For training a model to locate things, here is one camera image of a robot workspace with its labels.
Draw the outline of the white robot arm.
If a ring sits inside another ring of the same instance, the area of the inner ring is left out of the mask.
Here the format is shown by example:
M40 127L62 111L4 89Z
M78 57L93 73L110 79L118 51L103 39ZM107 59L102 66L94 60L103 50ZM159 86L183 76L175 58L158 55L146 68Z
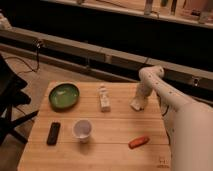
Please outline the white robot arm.
M131 107L139 111L155 91L175 111L171 171L213 171L213 107L194 100L162 80L161 66L139 70Z

